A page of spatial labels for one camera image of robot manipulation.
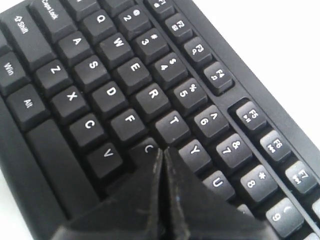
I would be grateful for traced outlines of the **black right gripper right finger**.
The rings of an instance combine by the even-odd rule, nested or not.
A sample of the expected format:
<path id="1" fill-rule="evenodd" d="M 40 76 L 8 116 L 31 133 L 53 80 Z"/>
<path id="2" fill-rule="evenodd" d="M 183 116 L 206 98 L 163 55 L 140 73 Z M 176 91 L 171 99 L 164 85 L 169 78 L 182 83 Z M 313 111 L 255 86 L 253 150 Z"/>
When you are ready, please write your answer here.
<path id="1" fill-rule="evenodd" d="M 171 240 L 270 240 L 266 223 L 208 189 L 188 167 L 178 150 L 163 151 L 163 220 Z"/>

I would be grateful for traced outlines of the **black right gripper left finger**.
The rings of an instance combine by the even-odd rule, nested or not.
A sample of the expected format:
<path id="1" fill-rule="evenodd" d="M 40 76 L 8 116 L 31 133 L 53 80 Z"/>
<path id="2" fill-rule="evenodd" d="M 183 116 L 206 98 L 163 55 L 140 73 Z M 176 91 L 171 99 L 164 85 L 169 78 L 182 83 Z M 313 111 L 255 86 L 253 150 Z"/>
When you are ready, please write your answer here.
<path id="1" fill-rule="evenodd" d="M 164 151 L 140 167 L 111 197 L 61 225 L 53 240 L 158 240 Z"/>

